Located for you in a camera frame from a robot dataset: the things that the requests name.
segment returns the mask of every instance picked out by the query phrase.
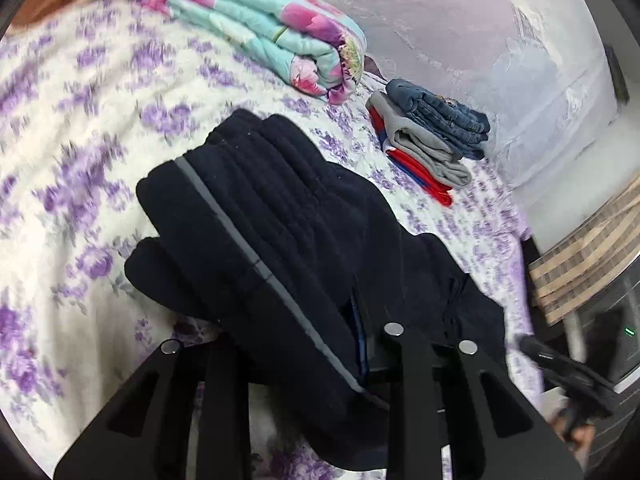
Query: gray folded garment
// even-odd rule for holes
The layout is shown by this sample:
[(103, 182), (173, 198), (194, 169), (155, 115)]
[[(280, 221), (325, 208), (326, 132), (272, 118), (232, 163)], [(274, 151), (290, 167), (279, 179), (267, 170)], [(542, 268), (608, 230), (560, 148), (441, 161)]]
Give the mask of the gray folded garment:
[(435, 134), (415, 123), (383, 92), (373, 92), (368, 101), (385, 122), (386, 137), (394, 148), (402, 150), (422, 164), (431, 175), (454, 189), (471, 182), (471, 172), (452, 149)]

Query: gray stripe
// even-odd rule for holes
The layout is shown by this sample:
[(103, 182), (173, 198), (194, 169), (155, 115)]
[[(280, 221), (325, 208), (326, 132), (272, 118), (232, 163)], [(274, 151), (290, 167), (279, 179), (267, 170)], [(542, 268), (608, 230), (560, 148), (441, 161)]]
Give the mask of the gray stripe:
[(211, 194), (209, 188), (202, 181), (196, 170), (193, 169), (193, 166), (183, 156), (177, 158), (175, 160), (175, 164), (176, 166), (178, 166), (178, 168), (180, 168), (187, 179), (193, 184), (195, 190), (216, 215), (216, 217), (222, 224), (222, 227), (226, 229), (226, 232), (229, 234), (229, 236), (231, 236), (232, 240), (238, 245), (247, 259), (253, 264), (258, 275), (262, 279), (264, 279), (280, 297), (284, 305), (289, 309), (289, 311), (296, 318), (299, 325), (305, 331), (306, 335), (309, 336), (316, 348), (322, 352), (331, 366), (333, 366), (335, 370), (342, 376), (342, 378), (346, 381), (350, 388), (353, 391), (362, 394), (378, 407), (388, 410), (389, 405), (384, 400), (379, 399), (378, 397), (374, 396), (372, 393), (364, 389), (362, 386), (360, 386), (351, 372), (348, 371), (347, 368), (345, 368), (340, 359), (338, 359), (336, 355), (331, 351), (331, 349), (325, 344), (325, 342), (322, 341), (320, 334), (316, 331), (311, 322), (306, 318), (305, 314), (300, 309), (300, 306), (291, 297), (289, 291), (284, 287), (284, 285), (282, 285), (282, 283), (280, 283), (280, 280), (273, 275), (273, 273), (269, 270), (269, 267), (267, 267), (267, 265), (260, 259), (260, 256), (258, 256), (251, 245), (249, 245), (249, 243), (244, 239), (240, 231), (238, 231), (236, 226), (233, 224), (231, 218), (229, 218), (225, 211), (220, 207), (220, 204), (216, 202), (216, 199)]

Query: floral bedsheet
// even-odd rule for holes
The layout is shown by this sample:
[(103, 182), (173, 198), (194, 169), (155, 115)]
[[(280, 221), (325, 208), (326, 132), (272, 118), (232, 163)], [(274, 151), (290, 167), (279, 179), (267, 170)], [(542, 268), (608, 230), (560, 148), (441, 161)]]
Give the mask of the floral bedsheet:
[[(487, 161), (465, 161), (474, 182), (452, 192), (451, 208), (391, 164), (365, 109), (382, 88), (365, 74), (348, 102), (328, 105), (133, 0), (73, 7), (0, 41), (0, 410), (46, 473), (160, 342), (214, 336), (134, 290), (123, 264), (154, 234), (137, 181), (237, 107), (290, 117), (327, 159), (372, 180), (410, 231), (436, 233), (504, 307), (511, 377), (536, 402), (540, 377), (513, 349), (530, 330), (526, 226)], [(382, 478), (318, 461), (286, 436), (266, 388), (250, 399), (257, 477)]]

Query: red garment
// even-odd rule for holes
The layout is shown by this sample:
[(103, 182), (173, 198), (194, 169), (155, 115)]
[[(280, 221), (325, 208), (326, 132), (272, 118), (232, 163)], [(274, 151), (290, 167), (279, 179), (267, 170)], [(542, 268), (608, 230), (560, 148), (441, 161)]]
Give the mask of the red garment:
[[(367, 107), (369, 111), (369, 115), (371, 116), (371, 124), (373, 124), (373, 128), (375, 129), (378, 136), (380, 136), (381, 132), (385, 131), (385, 121), (380, 116), (378, 111), (373, 107)], [(403, 152), (402, 150), (392, 149), (385, 152), (389, 158), (392, 158), (396, 163), (400, 166), (407, 168), (411, 174), (414, 174), (418, 178), (420, 178), (424, 184), (418, 182), (421, 188), (423, 188), (427, 193), (433, 196), (438, 202), (440, 202), (443, 206), (449, 207), (453, 203), (453, 199), (447, 193), (447, 191), (452, 188), (444, 185), (443, 183), (435, 180), (431, 173), (422, 165), (420, 162), (415, 160), (408, 153)]]

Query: turquoise floral blanket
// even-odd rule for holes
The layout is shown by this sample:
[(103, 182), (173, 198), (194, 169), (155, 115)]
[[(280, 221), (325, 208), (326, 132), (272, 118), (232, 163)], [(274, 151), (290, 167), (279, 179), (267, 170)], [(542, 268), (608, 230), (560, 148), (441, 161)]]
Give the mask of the turquoise floral blanket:
[(293, 87), (341, 104), (362, 78), (360, 27), (321, 0), (139, 0), (211, 30)]

